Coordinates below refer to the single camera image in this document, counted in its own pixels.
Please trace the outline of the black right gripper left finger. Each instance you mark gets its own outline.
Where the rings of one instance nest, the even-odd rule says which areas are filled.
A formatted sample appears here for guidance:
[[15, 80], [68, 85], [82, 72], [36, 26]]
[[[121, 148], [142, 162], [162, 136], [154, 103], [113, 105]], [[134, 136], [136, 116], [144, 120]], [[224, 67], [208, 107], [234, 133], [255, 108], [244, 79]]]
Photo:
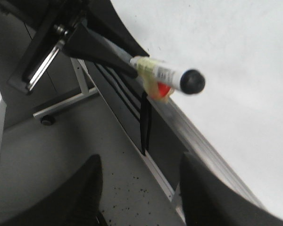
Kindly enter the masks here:
[[94, 226], [102, 189], [102, 163], [95, 154], [59, 188], [0, 226]]

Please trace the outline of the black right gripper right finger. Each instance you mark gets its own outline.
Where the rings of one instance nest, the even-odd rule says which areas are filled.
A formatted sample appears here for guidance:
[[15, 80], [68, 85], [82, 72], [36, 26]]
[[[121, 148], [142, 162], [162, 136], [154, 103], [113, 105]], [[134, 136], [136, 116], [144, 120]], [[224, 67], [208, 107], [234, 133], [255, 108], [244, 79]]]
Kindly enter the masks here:
[[180, 194], [188, 226], [283, 226], [283, 220], [238, 195], [191, 153], [181, 158]]

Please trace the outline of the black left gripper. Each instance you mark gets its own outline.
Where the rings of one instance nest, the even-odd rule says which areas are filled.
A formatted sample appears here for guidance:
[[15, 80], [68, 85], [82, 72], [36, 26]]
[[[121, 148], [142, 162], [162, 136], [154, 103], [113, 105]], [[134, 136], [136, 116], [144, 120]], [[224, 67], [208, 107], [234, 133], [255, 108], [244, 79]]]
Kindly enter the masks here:
[[[137, 77], [136, 69], [106, 39], [131, 56], [149, 56], [109, 0], [91, 0], [89, 4], [86, 0], [17, 0], [9, 4], [13, 6], [11, 12], [35, 30], [8, 80], [10, 86], [26, 95], [31, 94], [62, 49], [69, 57], [116, 69], [130, 78]], [[91, 30], [83, 24], [76, 27], [87, 4], [87, 27]]]

